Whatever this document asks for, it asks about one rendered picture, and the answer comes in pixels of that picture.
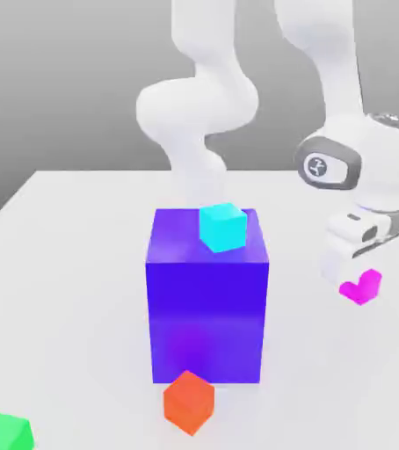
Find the small cyan cube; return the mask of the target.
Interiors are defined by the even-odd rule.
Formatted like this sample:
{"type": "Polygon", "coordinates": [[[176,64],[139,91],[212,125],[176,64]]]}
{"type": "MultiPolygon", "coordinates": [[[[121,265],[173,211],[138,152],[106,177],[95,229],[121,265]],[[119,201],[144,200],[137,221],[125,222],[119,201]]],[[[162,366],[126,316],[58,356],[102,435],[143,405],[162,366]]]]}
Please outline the small cyan cube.
{"type": "Polygon", "coordinates": [[[199,210],[199,239],[209,250],[220,253],[246,245],[248,216],[232,203],[199,210]]]}

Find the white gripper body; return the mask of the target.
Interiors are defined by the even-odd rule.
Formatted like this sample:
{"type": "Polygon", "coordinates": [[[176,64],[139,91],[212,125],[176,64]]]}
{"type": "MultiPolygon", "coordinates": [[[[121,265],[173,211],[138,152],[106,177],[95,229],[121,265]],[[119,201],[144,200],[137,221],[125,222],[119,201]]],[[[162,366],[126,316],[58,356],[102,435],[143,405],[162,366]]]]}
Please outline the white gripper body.
{"type": "Polygon", "coordinates": [[[395,239],[395,236],[356,244],[333,233],[328,233],[320,260],[322,276],[332,285],[340,285],[345,269],[352,265],[354,259],[393,239],[395,239]]]}

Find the small magenta cube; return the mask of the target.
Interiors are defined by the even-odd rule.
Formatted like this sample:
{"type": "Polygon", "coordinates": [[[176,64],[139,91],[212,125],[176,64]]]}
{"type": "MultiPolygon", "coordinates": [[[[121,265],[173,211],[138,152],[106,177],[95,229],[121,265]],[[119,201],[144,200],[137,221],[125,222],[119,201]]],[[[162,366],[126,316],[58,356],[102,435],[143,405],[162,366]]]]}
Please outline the small magenta cube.
{"type": "Polygon", "coordinates": [[[374,299],[380,290],[382,275],[369,269],[363,272],[357,283],[346,281],[339,287],[339,293],[358,305],[363,305],[374,299]]]}

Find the large purple box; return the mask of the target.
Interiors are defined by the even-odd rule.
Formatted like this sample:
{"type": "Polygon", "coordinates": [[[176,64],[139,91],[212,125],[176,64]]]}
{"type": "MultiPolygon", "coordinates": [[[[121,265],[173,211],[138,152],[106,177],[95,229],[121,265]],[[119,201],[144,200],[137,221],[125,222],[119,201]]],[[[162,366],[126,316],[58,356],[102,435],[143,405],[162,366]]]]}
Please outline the large purple box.
{"type": "Polygon", "coordinates": [[[210,251],[196,209],[158,209],[146,256],[152,379],[260,380],[270,262],[258,214],[244,247],[210,251]]]}

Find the small green cube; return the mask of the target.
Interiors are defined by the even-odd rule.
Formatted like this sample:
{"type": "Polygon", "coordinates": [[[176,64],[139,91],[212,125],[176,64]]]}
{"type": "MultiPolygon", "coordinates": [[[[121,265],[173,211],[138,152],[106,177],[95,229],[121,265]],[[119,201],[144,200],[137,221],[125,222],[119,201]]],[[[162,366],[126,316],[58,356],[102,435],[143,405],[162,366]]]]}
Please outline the small green cube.
{"type": "Polygon", "coordinates": [[[0,450],[34,450],[35,441],[28,419],[0,413],[0,450]]]}

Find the small orange cube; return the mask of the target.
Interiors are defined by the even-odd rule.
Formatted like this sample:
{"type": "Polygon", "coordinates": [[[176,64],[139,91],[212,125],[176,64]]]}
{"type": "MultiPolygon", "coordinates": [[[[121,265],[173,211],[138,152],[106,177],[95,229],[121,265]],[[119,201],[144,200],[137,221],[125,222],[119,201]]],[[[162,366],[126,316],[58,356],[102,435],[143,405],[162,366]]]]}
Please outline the small orange cube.
{"type": "Polygon", "coordinates": [[[214,404],[214,386],[190,371],[163,392],[164,417],[191,436],[214,414],[214,404]]]}

